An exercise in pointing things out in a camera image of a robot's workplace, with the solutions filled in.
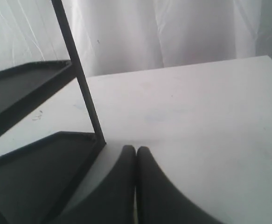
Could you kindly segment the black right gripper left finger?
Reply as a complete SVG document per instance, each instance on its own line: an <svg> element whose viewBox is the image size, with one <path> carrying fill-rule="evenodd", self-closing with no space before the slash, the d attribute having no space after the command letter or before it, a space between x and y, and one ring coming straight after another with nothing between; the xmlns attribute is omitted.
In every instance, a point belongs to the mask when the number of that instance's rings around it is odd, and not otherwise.
<svg viewBox="0 0 272 224"><path fill-rule="evenodd" d="M53 224L133 224L136 150L123 146L115 165L84 200Z"/></svg>

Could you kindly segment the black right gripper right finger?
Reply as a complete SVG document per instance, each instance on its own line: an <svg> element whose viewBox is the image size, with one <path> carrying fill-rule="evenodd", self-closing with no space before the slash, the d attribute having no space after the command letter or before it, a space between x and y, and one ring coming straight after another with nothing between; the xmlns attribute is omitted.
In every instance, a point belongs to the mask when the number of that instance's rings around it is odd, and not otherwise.
<svg viewBox="0 0 272 224"><path fill-rule="evenodd" d="M173 185L148 147L137 150L136 202L139 224L221 223Z"/></svg>

